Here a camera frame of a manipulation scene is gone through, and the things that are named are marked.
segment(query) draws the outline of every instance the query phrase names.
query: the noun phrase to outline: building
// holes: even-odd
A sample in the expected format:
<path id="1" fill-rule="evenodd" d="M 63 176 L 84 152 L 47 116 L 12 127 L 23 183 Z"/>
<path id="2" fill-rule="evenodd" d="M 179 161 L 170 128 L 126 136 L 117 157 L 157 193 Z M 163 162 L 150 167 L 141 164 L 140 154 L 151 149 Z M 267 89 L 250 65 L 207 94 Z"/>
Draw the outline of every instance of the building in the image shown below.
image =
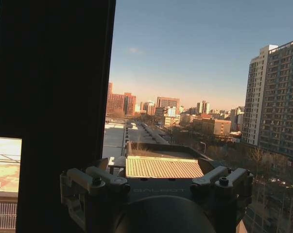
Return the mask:
<path id="1" fill-rule="evenodd" d="M 163 122 L 165 124 L 165 117 L 175 117 L 177 119 L 171 119 L 174 121 L 180 122 L 180 115 L 175 114 L 176 107 L 167 107 L 167 108 L 155 108 L 155 119 L 159 122 Z"/>
<path id="2" fill-rule="evenodd" d="M 152 101 L 145 102 L 143 105 L 143 110 L 146 111 L 147 115 L 154 116 L 155 115 L 155 103 Z"/>
<path id="3" fill-rule="evenodd" d="M 123 112 L 126 116 L 133 116 L 135 113 L 136 97 L 125 92 L 123 99 Z"/>
<path id="4" fill-rule="evenodd" d="M 113 83 L 108 84 L 106 114 L 132 116 L 135 112 L 136 97 L 125 92 L 124 95 L 113 93 Z"/>
<path id="5" fill-rule="evenodd" d="M 180 114 L 180 99 L 157 97 L 157 108 L 175 107 L 176 114 Z"/>
<path id="6" fill-rule="evenodd" d="M 293 41 L 268 52 L 258 145 L 293 157 Z"/>
<path id="7" fill-rule="evenodd" d="M 232 122 L 232 130 L 237 130 L 238 115 L 244 114 L 240 107 L 230 110 L 230 121 Z"/>
<path id="8" fill-rule="evenodd" d="M 242 141 L 258 145 L 259 124 L 265 87 L 265 76 L 269 50 L 277 45 L 267 45 L 259 50 L 259 56 L 253 58 L 249 66 L 248 85 L 244 105 Z"/>
<path id="9" fill-rule="evenodd" d="M 229 136 L 230 120 L 202 118 L 202 132 L 207 135 Z"/>
<path id="10" fill-rule="evenodd" d="M 140 110 L 144 110 L 144 103 L 143 102 L 140 103 Z"/>
<path id="11" fill-rule="evenodd" d="M 146 111 L 145 110 L 140 110 L 140 114 L 141 115 L 146 115 Z"/>
<path id="12" fill-rule="evenodd" d="M 192 123 L 194 119 L 197 119 L 197 118 L 198 118 L 197 115 L 182 113 L 180 115 L 180 123 L 182 125 L 188 125 L 188 124 Z"/>
<path id="13" fill-rule="evenodd" d="M 185 111 L 184 106 L 180 106 L 180 111 L 179 111 L 179 113 L 182 113 L 182 112 L 184 112 L 184 111 Z"/>
<path id="14" fill-rule="evenodd" d="M 180 117 L 164 116 L 163 123 L 164 123 L 164 126 L 179 125 Z"/>
<path id="15" fill-rule="evenodd" d="M 107 96 L 113 94 L 113 83 L 108 83 Z"/>
<path id="16" fill-rule="evenodd" d="M 139 113 L 140 112 L 140 105 L 136 103 L 135 105 L 135 113 Z"/>
<path id="17" fill-rule="evenodd" d="M 237 131 L 242 131 L 242 126 L 243 126 L 243 115 L 244 114 L 239 114 L 237 115 Z"/>
<path id="18" fill-rule="evenodd" d="M 211 109 L 209 113 L 210 114 L 219 114 L 220 113 L 220 110 L 218 110 L 218 109 Z"/>
<path id="19" fill-rule="evenodd" d="M 207 103 L 206 101 L 197 103 L 197 113 L 208 114 L 209 112 L 210 112 L 210 103 Z"/>
<path id="20" fill-rule="evenodd" d="M 196 107 L 191 107 L 191 108 L 189 108 L 188 110 L 187 110 L 187 113 L 188 114 L 191 114 L 191 115 L 195 115 L 195 114 L 197 114 L 198 112 L 197 112 L 197 108 Z"/>
<path id="21" fill-rule="evenodd" d="M 106 101 L 106 114 L 123 112 L 124 95 L 109 94 Z"/>
<path id="22" fill-rule="evenodd" d="M 212 114 L 210 118 L 218 119 L 218 120 L 225 120 L 229 117 L 229 114 L 219 113 L 219 114 Z"/>

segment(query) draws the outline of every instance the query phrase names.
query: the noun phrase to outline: bare tree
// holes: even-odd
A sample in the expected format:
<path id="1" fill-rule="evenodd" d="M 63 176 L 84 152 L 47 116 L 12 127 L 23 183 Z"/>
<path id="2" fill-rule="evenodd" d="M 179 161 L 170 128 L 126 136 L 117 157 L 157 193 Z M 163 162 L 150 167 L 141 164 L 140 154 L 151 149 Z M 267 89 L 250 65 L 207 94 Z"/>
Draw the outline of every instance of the bare tree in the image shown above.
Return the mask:
<path id="1" fill-rule="evenodd" d="M 258 178 L 259 167 L 261 166 L 263 160 L 263 151 L 258 147 L 252 149 L 250 152 L 250 159 L 256 165 L 256 178 Z"/>

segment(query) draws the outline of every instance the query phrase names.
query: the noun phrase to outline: metal bracket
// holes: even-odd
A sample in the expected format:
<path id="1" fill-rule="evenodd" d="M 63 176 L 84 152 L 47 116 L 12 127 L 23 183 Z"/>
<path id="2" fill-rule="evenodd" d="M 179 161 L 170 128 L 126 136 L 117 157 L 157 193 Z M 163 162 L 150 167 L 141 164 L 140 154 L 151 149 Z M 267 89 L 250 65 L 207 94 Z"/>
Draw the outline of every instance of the metal bracket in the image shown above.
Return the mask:
<path id="1" fill-rule="evenodd" d="M 194 194 L 205 195 L 210 191 L 210 188 L 221 177 L 226 176 L 230 169 L 225 166 L 218 166 L 202 177 L 192 179 L 190 190 Z"/>
<path id="2" fill-rule="evenodd" d="M 128 193 L 130 191 L 130 185 L 124 177 L 114 176 L 95 166 L 88 167 L 86 169 L 86 174 L 94 178 L 100 177 L 106 183 L 106 186 L 113 192 Z"/>

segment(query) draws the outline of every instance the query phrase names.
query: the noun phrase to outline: street lamp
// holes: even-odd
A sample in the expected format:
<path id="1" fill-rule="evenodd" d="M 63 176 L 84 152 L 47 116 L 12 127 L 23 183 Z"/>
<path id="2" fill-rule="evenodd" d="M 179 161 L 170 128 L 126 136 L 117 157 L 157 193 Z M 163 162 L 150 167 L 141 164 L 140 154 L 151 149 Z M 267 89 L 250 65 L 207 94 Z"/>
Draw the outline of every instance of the street lamp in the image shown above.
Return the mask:
<path id="1" fill-rule="evenodd" d="M 206 154 L 206 144 L 204 143 L 204 142 L 200 142 L 201 144 L 204 144 L 204 146 L 205 146 L 205 154 Z"/>

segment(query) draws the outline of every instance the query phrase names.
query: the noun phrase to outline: high-rise apartment building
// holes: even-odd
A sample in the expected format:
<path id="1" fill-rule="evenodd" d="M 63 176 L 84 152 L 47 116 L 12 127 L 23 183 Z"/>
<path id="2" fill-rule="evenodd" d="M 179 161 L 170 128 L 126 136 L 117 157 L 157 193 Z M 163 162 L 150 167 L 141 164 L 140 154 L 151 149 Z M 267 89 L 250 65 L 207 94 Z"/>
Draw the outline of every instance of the high-rise apartment building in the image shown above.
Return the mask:
<path id="1" fill-rule="evenodd" d="M 180 114 L 180 99 L 157 97 L 157 108 L 175 107 L 176 114 Z"/>
<path id="2" fill-rule="evenodd" d="M 131 93 L 125 92 L 123 99 L 123 112 L 125 115 L 132 116 L 135 113 L 136 97 Z"/>
<path id="3" fill-rule="evenodd" d="M 143 110 L 146 111 L 147 115 L 154 116 L 155 115 L 155 103 L 152 101 L 145 102 L 143 105 Z"/>
<path id="4" fill-rule="evenodd" d="M 109 94 L 106 102 L 106 113 L 123 112 L 124 95 Z"/>
<path id="5" fill-rule="evenodd" d="M 133 115 L 135 112 L 136 97 L 131 93 L 124 95 L 113 93 L 113 83 L 108 84 L 106 114 L 123 113 L 125 115 Z"/>
<path id="6" fill-rule="evenodd" d="M 143 102 L 140 103 L 140 110 L 144 110 L 144 103 Z"/>
<path id="7" fill-rule="evenodd" d="M 258 145 L 259 124 L 261 118 L 268 51 L 277 45 L 267 45 L 259 50 L 259 56 L 253 58 L 249 66 L 248 85 L 244 106 L 242 140 Z"/>
<path id="8" fill-rule="evenodd" d="M 259 145 L 293 157 L 293 41 L 268 53 Z"/>
<path id="9" fill-rule="evenodd" d="M 208 114 L 209 112 L 210 112 L 210 103 L 207 103 L 206 101 L 197 103 L 197 113 Z"/>
<path id="10" fill-rule="evenodd" d="M 237 107 L 230 110 L 230 121 L 232 122 L 232 125 L 231 125 L 232 130 L 237 130 L 238 115 L 241 115 L 241 114 L 244 114 L 241 107 Z"/>

